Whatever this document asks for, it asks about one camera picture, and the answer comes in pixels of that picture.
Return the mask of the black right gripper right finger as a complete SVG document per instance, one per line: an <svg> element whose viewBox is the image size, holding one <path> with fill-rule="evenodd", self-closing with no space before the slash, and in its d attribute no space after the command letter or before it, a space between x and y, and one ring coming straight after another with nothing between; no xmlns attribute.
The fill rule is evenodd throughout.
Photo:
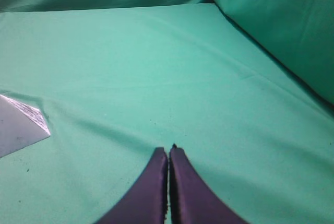
<svg viewBox="0 0 334 224"><path fill-rule="evenodd" d="M247 223L211 190L176 144L169 153L169 176L173 223Z"/></svg>

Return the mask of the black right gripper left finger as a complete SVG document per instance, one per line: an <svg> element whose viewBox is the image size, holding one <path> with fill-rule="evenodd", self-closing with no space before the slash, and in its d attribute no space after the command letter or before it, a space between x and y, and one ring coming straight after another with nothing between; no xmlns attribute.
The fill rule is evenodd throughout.
<svg viewBox="0 0 334 224"><path fill-rule="evenodd" d="M167 185L168 158L158 147L131 188L97 223L164 223Z"/></svg>

